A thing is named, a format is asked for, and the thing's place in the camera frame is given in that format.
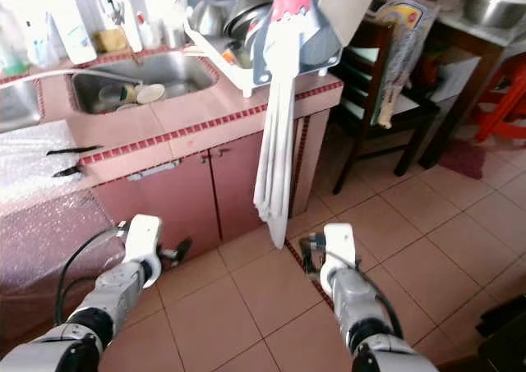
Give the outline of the steel bowl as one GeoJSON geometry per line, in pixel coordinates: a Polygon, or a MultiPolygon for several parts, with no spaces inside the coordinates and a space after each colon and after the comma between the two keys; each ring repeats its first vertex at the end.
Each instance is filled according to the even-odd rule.
{"type": "Polygon", "coordinates": [[[202,35],[223,35],[227,20],[227,7],[214,0],[200,0],[192,8],[188,26],[202,35]]]}

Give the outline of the white plastic bottle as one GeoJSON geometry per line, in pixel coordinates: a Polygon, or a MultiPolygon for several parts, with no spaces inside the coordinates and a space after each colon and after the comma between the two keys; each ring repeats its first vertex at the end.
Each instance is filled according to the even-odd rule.
{"type": "Polygon", "coordinates": [[[97,59],[89,31],[76,7],[76,0],[50,0],[49,12],[69,61],[84,64],[97,59]]]}

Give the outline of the dark table steel top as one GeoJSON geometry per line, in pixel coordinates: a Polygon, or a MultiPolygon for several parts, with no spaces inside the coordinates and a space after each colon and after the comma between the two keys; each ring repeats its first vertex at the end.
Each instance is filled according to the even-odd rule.
{"type": "Polygon", "coordinates": [[[454,132],[477,104],[489,80],[504,60],[526,53],[526,20],[511,28],[491,28],[469,23],[458,14],[442,14],[431,28],[429,40],[440,40],[478,57],[457,101],[436,128],[418,165],[429,169],[439,162],[454,132]]]}

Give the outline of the beige cup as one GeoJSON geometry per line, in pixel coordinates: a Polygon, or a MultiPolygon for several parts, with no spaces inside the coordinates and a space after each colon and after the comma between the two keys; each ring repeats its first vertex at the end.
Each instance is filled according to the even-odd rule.
{"type": "Polygon", "coordinates": [[[136,104],[150,104],[159,101],[166,95],[166,88],[163,84],[136,85],[135,102],[136,104]]]}

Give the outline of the long black thin utensil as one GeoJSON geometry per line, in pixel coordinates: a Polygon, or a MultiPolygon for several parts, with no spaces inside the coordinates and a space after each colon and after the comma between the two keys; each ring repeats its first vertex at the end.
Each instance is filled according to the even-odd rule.
{"type": "Polygon", "coordinates": [[[83,152],[90,152],[97,149],[101,149],[102,145],[94,145],[94,146],[86,146],[86,147],[75,147],[75,148],[63,148],[63,149],[56,149],[56,150],[50,150],[46,152],[46,155],[54,155],[54,154],[83,154],[83,152]]]}

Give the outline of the dark wooden chair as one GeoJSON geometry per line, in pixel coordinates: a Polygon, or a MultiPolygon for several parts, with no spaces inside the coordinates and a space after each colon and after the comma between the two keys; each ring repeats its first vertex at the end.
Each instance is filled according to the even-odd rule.
{"type": "Polygon", "coordinates": [[[394,175],[404,176],[440,111],[435,102],[402,88],[395,99],[390,128],[380,125],[382,76],[390,67],[390,60],[386,56],[394,45],[394,32],[394,24],[363,20],[350,45],[344,50],[341,62],[337,67],[332,67],[332,75],[342,80],[344,88],[341,102],[331,110],[330,123],[339,126],[352,139],[352,149],[332,187],[334,195],[342,191],[353,165],[362,159],[383,157],[401,151],[394,175]],[[404,145],[372,152],[363,151],[365,140],[405,131],[411,132],[411,138],[404,145]]]}

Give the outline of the clear plastic bag yellow label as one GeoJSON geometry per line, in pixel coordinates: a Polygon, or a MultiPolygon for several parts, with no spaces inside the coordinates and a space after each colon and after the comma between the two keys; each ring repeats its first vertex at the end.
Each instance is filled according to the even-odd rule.
{"type": "Polygon", "coordinates": [[[424,41],[439,14],[432,0],[389,0],[376,12],[376,22],[394,27],[386,56],[375,124],[390,129],[401,89],[421,56],[424,41]]]}

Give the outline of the white dish rack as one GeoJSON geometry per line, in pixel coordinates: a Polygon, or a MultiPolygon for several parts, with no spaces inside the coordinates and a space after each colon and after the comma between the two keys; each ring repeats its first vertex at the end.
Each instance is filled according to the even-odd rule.
{"type": "MultiPolygon", "coordinates": [[[[265,26],[274,0],[214,0],[227,7],[223,35],[202,35],[189,28],[189,16],[199,1],[185,0],[189,15],[184,28],[192,48],[202,53],[227,80],[240,88],[243,97],[251,97],[253,90],[271,82],[262,49],[267,31],[265,26]]],[[[337,35],[320,9],[316,8],[316,11],[321,27],[302,47],[301,75],[309,72],[326,75],[328,69],[339,63],[344,48],[339,45],[337,35]]]]}

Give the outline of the clear bubble wrap sheet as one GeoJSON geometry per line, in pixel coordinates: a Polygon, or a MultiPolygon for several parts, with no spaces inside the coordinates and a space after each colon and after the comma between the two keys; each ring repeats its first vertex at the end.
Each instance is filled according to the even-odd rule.
{"type": "Polygon", "coordinates": [[[60,275],[65,281],[95,278],[120,263],[120,238],[94,241],[68,270],[63,266],[84,241],[115,226],[87,185],[87,176],[52,175],[78,166],[81,147],[65,122],[2,133],[0,139],[1,338],[15,345],[53,326],[60,275]]]}

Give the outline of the white hanging cloth red print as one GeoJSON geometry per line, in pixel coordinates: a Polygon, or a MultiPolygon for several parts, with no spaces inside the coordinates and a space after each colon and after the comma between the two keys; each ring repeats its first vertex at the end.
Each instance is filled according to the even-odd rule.
{"type": "Polygon", "coordinates": [[[281,249],[292,192],[294,80],[300,75],[303,46],[321,27],[316,1],[274,0],[265,27],[262,54],[271,82],[253,206],[281,249]]]}

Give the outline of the red stool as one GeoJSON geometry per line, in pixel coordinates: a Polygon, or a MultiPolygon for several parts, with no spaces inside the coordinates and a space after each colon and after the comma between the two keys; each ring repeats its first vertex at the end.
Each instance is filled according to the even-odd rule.
{"type": "Polygon", "coordinates": [[[478,124],[473,137],[476,143],[481,144],[492,135],[526,140],[526,126],[514,124],[526,120],[526,53],[503,61],[478,99],[473,120],[478,124]]]}

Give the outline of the narrow pink cabinet door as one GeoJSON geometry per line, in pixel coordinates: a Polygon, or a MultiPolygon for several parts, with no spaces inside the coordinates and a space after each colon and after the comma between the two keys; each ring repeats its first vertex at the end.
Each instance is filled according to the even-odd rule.
{"type": "Polygon", "coordinates": [[[255,230],[263,222],[253,204],[262,133],[252,133],[210,148],[215,208],[224,243],[255,230]]]}

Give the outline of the dark red floor mat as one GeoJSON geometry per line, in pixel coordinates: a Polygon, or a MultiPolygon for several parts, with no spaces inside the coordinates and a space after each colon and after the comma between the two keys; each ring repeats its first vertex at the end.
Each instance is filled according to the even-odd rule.
{"type": "Polygon", "coordinates": [[[437,164],[462,174],[464,177],[482,180],[486,150],[468,140],[452,139],[437,164]]]}

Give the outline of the grey flat board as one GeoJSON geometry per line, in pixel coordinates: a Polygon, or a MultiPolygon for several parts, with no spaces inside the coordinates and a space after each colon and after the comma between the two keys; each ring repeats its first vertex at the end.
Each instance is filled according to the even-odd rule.
{"type": "Polygon", "coordinates": [[[346,47],[372,0],[319,0],[318,8],[337,35],[339,45],[346,47]]]}

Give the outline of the wide pink cabinet door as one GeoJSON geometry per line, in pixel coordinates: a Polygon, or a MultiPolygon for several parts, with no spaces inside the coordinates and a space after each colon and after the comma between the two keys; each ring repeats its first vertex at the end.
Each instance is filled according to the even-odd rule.
{"type": "Polygon", "coordinates": [[[181,158],[181,164],[167,172],[139,181],[117,178],[91,192],[114,222],[137,214],[161,218],[160,244],[166,249],[190,237],[189,259],[206,255],[221,244],[213,174],[204,154],[181,158]]]}

